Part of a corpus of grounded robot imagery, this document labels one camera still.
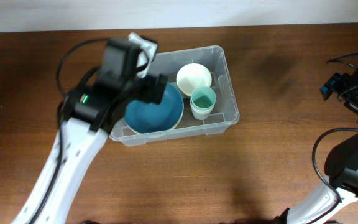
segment tabletop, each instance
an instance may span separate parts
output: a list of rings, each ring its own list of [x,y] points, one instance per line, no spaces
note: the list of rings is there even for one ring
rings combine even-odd
[[[137,32],[158,40],[160,52],[221,46],[240,120],[222,134],[125,147],[108,140],[90,165],[67,223],[229,223],[272,219],[300,203],[320,183],[311,165],[317,137],[358,127],[358,117],[319,88],[358,51],[358,24],[83,30],[0,34],[0,223],[19,213],[57,133],[62,100],[55,71],[75,44]],[[62,70],[73,87],[99,65],[103,44],[75,52]],[[352,134],[328,136],[328,152]],[[358,202],[333,219],[358,223]]]

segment blue plate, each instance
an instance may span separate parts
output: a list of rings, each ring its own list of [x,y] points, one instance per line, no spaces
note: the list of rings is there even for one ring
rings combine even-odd
[[[138,134],[166,131],[178,125],[183,108],[179,90],[167,83],[161,104],[134,100],[128,104],[124,120],[128,127]]]

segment bowl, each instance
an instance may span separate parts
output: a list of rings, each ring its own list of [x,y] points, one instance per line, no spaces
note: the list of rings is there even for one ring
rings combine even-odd
[[[183,99],[171,83],[167,83],[161,103],[134,100],[127,105],[124,121],[137,134],[174,129],[183,116]]]
[[[210,87],[212,84],[211,72],[204,66],[191,63],[183,66],[177,74],[177,85],[187,96],[201,86]]]

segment white wall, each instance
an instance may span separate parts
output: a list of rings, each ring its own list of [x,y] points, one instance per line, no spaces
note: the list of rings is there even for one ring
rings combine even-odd
[[[358,0],[0,0],[0,32],[358,22]]]

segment stacked cup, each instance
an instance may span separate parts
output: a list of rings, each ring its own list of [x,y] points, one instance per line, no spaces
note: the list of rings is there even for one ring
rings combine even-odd
[[[200,64],[185,65],[178,72],[177,85],[186,96],[190,96],[191,112],[198,120],[206,119],[215,106],[216,94],[210,88],[211,83],[211,73]]]

